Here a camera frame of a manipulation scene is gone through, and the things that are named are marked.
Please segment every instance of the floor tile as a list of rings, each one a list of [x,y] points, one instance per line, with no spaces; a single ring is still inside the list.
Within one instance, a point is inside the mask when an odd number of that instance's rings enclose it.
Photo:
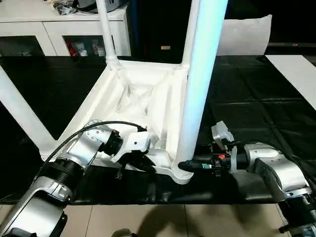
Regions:
[[[186,205],[189,237],[288,237],[275,204]]]
[[[64,210],[68,216],[62,237],[85,237],[92,206],[67,206]]]
[[[0,223],[5,219],[9,211],[12,209],[12,205],[3,205],[0,209]]]
[[[183,205],[93,206],[87,237],[128,228],[139,237],[187,237]]]

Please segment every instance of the black tabletop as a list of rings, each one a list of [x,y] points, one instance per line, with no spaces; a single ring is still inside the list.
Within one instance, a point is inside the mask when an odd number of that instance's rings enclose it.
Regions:
[[[97,57],[2,57],[0,65],[55,139],[106,66]],[[15,203],[42,161],[2,104],[0,112],[0,199],[10,195],[2,203]],[[209,143],[211,126],[221,120],[237,139],[269,141],[294,154],[310,184],[316,183],[316,111],[264,56],[216,58],[197,143]],[[221,178],[197,173],[186,185],[165,175],[128,170],[118,181],[116,172],[90,167],[74,204],[273,202],[261,179],[244,171]]]

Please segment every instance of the black wire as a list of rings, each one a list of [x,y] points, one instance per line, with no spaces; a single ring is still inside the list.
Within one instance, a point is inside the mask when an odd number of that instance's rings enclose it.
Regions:
[[[79,131],[75,132],[74,134],[72,134],[71,136],[69,136],[62,144],[60,144],[50,155],[49,157],[45,160],[44,164],[40,167],[39,171],[37,172],[37,174],[35,175],[33,182],[38,178],[39,174],[41,173],[41,171],[43,170],[43,168],[48,164],[48,162],[54,157],[54,155],[64,147],[64,145],[66,145],[68,142],[70,142],[70,140],[72,140],[74,137],[76,137],[78,134],[85,132],[91,128],[94,128],[96,126],[100,126],[100,125],[105,125],[105,124],[126,124],[126,125],[130,125],[130,126],[134,126],[137,127],[138,131],[147,131],[145,128],[143,128],[140,125],[137,125],[135,123],[132,122],[125,122],[125,121],[104,121],[104,122],[97,122],[94,123],[92,125],[86,126],[82,129],[80,129]]]

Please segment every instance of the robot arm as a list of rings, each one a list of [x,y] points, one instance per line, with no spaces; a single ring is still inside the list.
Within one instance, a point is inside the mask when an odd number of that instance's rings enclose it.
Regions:
[[[89,122],[86,127],[99,121]],[[148,151],[150,137],[145,129],[120,136],[106,125],[96,125],[67,143],[55,162],[47,163],[31,187],[0,226],[0,237],[58,237],[66,222],[63,209],[92,164],[97,152],[119,161]]]
[[[312,190],[301,169],[273,146],[255,142],[239,144],[221,121],[212,127],[213,143],[209,153],[182,162],[179,168],[194,172],[210,170],[215,176],[246,169],[258,174],[274,201],[278,203],[288,225],[281,233],[290,231],[293,237],[316,237],[316,207]]]

